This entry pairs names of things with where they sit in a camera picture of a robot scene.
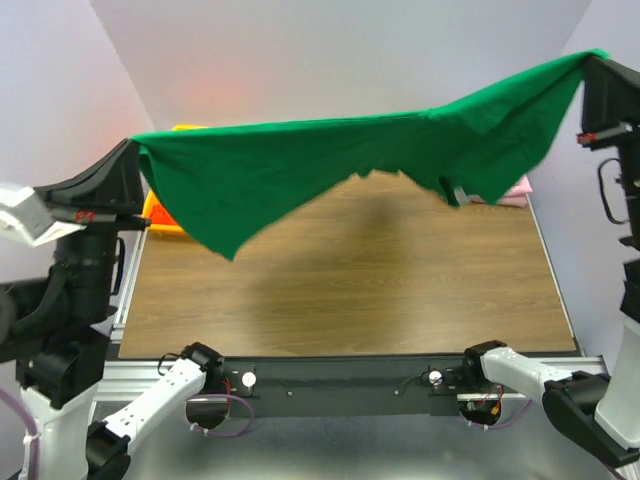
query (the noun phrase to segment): wooden tabletop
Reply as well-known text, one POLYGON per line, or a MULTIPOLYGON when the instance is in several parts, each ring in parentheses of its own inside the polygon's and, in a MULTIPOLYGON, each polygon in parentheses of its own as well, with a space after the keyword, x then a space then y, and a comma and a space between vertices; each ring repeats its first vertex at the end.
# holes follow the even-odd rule
POLYGON ((354 177, 228 262, 149 234, 120 355, 199 341, 226 356, 572 351, 528 208, 447 206, 404 176, 354 177))

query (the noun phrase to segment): orange object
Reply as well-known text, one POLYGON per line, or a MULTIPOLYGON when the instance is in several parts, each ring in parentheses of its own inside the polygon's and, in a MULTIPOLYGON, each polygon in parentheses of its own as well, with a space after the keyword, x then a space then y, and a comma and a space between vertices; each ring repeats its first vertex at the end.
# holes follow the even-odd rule
MULTIPOLYGON (((180 130, 192 130, 194 128, 207 128, 200 125, 176 125, 173 127, 174 131, 180 130)), ((149 230, 159 235, 184 235, 185 231, 180 225, 173 219, 167 209, 160 203, 158 197, 156 197, 153 191, 149 190, 147 198, 144 201, 144 207, 142 209, 142 216, 151 219, 151 226, 149 230)))

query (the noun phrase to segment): pink cloth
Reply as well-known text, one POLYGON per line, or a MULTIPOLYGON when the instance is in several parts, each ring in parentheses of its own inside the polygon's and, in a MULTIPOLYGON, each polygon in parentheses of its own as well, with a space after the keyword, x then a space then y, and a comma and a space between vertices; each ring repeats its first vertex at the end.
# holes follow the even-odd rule
MULTIPOLYGON (((504 197, 498 200, 498 205, 505 205, 508 207, 520 207, 527 206, 527 194, 533 192, 529 179, 524 176, 516 183, 504 197)), ((485 203, 479 195, 469 195, 469 200, 473 203, 485 203)))

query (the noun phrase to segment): white wall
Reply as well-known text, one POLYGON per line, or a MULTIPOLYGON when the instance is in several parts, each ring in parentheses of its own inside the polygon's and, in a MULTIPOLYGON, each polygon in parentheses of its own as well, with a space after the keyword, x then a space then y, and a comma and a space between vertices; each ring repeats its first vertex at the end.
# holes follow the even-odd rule
MULTIPOLYGON (((596 0, 564 48, 564 53, 599 47, 612 58, 640 70, 640 2, 596 0)), ((615 151, 591 153, 576 145, 582 96, 576 96, 548 158, 532 174, 533 205, 549 249, 576 337, 589 355, 605 356, 614 365, 623 315, 622 262, 638 253, 618 243, 628 227, 610 224, 598 194, 596 168, 615 151)), ((623 192, 610 167, 608 194, 618 216, 626 218, 623 192)))
MULTIPOLYGON (((79 173, 122 138, 153 129, 87 0, 0 2, 0 181, 79 173)), ((0 282, 44 274, 51 248, 0 241, 0 282)), ((0 387, 17 395, 13 365, 0 387)), ((22 465, 22 425, 0 405, 0 479, 22 465)))
POLYGON ((561 52, 589 0, 91 0, 159 128, 435 106, 561 52))

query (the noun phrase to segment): green cloth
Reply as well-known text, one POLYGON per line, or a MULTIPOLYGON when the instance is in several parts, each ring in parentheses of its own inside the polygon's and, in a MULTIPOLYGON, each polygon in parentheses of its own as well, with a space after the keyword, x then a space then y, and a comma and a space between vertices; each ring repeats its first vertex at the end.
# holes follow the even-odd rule
POLYGON ((427 110, 131 138, 173 218, 233 259, 258 231, 354 173, 404 172, 451 205, 457 187, 497 202, 546 155, 589 54, 607 56, 568 55, 427 110))

